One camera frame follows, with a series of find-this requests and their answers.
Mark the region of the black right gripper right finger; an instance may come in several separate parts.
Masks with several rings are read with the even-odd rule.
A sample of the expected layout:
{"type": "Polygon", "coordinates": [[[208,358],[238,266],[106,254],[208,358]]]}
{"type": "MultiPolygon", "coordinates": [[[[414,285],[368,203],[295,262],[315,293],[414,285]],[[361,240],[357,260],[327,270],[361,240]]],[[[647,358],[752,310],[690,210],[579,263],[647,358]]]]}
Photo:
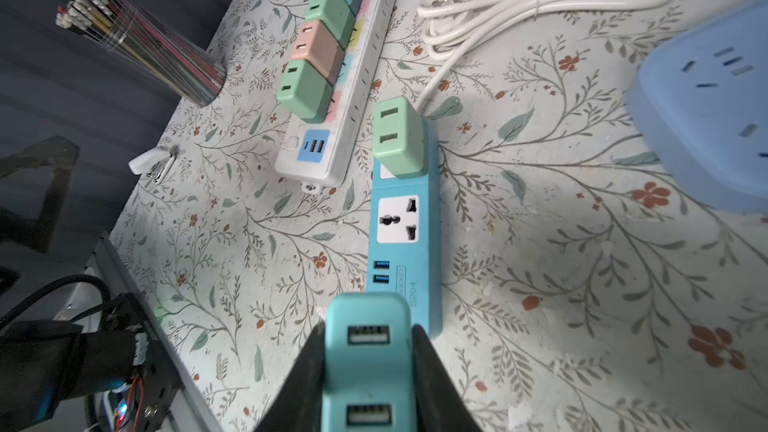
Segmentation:
{"type": "Polygon", "coordinates": [[[417,430],[481,432],[420,325],[412,327],[412,357],[417,430]]]}

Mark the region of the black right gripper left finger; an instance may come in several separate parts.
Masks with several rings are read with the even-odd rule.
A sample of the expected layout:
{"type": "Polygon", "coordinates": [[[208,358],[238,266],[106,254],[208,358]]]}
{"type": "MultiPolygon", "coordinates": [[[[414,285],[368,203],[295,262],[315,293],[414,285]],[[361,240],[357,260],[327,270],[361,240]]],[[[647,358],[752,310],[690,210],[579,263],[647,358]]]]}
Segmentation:
{"type": "Polygon", "coordinates": [[[310,333],[281,390],[255,432],[321,430],[325,323],[310,333]]]}

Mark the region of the teal power strip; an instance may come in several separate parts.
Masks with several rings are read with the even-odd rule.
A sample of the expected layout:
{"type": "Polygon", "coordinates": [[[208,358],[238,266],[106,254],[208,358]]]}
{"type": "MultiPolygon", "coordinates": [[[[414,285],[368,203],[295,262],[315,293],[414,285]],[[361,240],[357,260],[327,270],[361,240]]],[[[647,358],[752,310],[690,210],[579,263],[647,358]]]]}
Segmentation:
{"type": "Polygon", "coordinates": [[[434,127],[424,130],[423,174],[397,178],[373,161],[366,290],[401,295],[434,339],[443,328],[439,152],[434,127]]]}

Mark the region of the white multicolour power strip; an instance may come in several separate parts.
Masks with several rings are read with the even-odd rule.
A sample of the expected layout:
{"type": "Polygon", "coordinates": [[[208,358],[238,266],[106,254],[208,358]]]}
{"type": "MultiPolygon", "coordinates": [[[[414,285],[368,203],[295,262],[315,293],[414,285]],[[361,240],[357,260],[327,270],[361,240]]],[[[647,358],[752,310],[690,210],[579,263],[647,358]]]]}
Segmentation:
{"type": "Polygon", "coordinates": [[[325,120],[306,123],[289,111],[275,169],[306,194],[344,180],[395,2],[362,0],[325,120]]]}

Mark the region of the green plug cube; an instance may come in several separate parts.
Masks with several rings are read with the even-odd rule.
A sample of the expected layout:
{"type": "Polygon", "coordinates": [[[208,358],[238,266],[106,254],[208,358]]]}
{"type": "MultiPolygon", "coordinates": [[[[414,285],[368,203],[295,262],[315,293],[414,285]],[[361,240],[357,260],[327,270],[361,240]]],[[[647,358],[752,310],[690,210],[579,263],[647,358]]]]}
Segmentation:
{"type": "Polygon", "coordinates": [[[372,151],[395,177],[422,173],[426,165],[424,120],[407,98],[395,97],[376,106],[372,151]]]}
{"type": "Polygon", "coordinates": [[[345,50],[349,44],[355,17],[345,0],[309,0],[305,21],[320,21],[345,50]]]}
{"type": "Polygon", "coordinates": [[[325,120],[333,87],[307,61],[289,62],[282,75],[276,99],[294,116],[306,123],[325,120]]]}

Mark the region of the pink plug cube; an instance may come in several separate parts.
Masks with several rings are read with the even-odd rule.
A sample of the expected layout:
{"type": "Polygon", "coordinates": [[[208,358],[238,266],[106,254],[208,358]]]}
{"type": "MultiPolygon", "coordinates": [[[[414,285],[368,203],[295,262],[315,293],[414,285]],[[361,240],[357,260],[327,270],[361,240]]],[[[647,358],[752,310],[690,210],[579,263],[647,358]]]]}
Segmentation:
{"type": "Polygon", "coordinates": [[[344,50],[320,20],[311,20],[299,28],[291,49],[292,60],[306,60],[334,86],[344,58],[344,50]]]}

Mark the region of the blue square power socket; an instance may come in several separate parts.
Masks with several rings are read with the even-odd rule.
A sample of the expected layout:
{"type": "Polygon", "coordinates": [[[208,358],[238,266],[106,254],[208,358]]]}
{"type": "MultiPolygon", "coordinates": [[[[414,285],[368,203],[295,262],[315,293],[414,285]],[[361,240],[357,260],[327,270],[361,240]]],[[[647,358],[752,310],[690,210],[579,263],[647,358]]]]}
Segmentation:
{"type": "Polygon", "coordinates": [[[767,1],[651,53],[627,93],[637,130],[681,188],[716,209],[767,210],[767,1]]]}

